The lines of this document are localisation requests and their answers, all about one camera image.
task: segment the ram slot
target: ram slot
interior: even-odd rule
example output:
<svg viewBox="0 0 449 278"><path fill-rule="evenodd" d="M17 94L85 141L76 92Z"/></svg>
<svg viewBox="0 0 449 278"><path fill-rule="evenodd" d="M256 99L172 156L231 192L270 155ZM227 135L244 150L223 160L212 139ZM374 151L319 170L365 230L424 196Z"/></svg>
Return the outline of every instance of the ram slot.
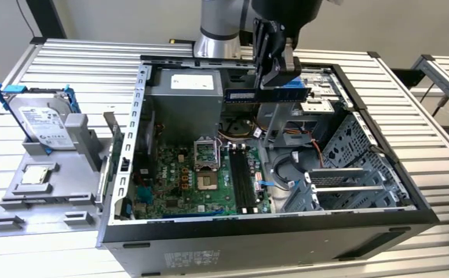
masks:
<svg viewBox="0 0 449 278"><path fill-rule="evenodd" d="M236 211L242 214L256 213L246 150L230 149L228 155Z"/></svg>

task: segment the white label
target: white label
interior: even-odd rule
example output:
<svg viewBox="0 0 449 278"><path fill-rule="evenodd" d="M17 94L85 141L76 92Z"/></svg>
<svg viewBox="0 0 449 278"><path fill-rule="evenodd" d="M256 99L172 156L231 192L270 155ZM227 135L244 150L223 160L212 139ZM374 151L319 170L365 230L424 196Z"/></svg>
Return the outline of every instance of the white label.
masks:
<svg viewBox="0 0 449 278"><path fill-rule="evenodd" d="M235 100L235 99L248 99L248 98L254 98L255 97L255 93L231 93L230 94L230 99Z"/></svg>
<svg viewBox="0 0 449 278"><path fill-rule="evenodd" d="M298 152L291 152L293 160L295 163L298 163Z"/></svg>
<svg viewBox="0 0 449 278"><path fill-rule="evenodd" d="M255 138L259 138L261 137L261 134L262 134L262 129L259 129L258 127L255 128L255 131L254 131L254 137Z"/></svg>
<svg viewBox="0 0 449 278"><path fill-rule="evenodd" d="M187 268L190 266L216 265L220 250L164 253L168 268Z"/></svg>
<svg viewBox="0 0 449 278"><path fill-rule="evenodd" d="M214 90L214 80L211 75L175 74L171 89Z"/></svg>
<svg viewBox="0 0 449 278"><path fill-rule="evenodd" d="M20 107L19 111L39 142L49 148L73 148L57 111L49 107Z"/></svg>

